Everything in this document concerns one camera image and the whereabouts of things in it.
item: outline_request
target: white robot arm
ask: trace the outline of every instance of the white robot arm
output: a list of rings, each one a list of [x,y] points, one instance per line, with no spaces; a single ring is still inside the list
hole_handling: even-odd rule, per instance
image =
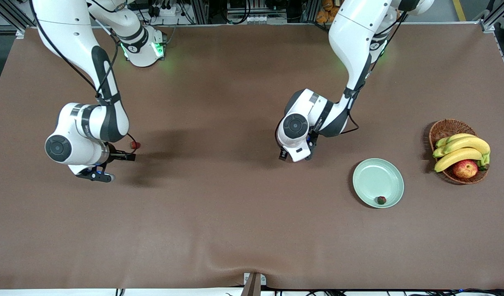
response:
[[[87,0],[89,13],[107,24],[119,37],[124,55],[137,67],[151,66],[164,57],[166,35],[152,26],[143,26],[126,8],[135,0]]]
[[[319,135],[337,136],[345,129],[350,109],[364,86],[370,64],[380,56],[396,21],[396,11],[425,11],[434,0],[346,0],[329,30],[329,43],[349,73],[338,103],[312,90],[296,92],[276,129],[280,159],[309,160]]]
[[[93,35],[88,6],[86,0],[32,0],[42,41],[51,52],[91,77],[98,102],[65,105],[54,133],[45,142],[45,150],[51,159],[68,165],[80,178],[111,182],[115,176],[104,173],[106,164],[113,160],[134,161],[135,154],[111,145],[128,133],[129,121],[111,62]]]

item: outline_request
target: apple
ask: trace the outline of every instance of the apple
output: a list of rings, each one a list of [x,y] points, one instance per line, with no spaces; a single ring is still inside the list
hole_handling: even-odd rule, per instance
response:
[[[458,161],[453,165],[453,173],[458,178],[468,179],[472,178],[479,171],[476,163],[470,159]]]

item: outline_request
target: bunch of bananas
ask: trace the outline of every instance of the bunch of bananas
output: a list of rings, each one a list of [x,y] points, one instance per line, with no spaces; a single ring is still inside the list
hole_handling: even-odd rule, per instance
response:
[[[434,166],[437,173],[447,169],[458,161],[477,160],[479,170],[487,170],[491,148],[486,141],[470,134],[456,134],[444,137],[436,142],[434,158],[440,158]]]

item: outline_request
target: light green plate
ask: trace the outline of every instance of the light green plate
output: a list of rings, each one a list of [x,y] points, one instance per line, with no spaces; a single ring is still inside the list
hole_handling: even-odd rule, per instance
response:
[[[403,178],[400,171],[390,162],[382,159],[366,159],[354,170],[354,189],[363,202],[375,208],[390,208],[403,195]],[[376,199],[385,197],[385,204]]]

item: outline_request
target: fruit basket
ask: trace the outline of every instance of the fruit basket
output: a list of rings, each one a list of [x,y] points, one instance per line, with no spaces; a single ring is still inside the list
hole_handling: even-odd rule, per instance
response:
[[[434,151],[438,140],[459,133],[477,136],[475,131],[469,125],[460,120],[444,119],[434,123],[429,131],[430,148]],[[480,171],[471,178],[459,178],[455,176],[451,167],[444,170],[443,173],[447,178],[459,184],[475,184],[487,176],[487,171]]]

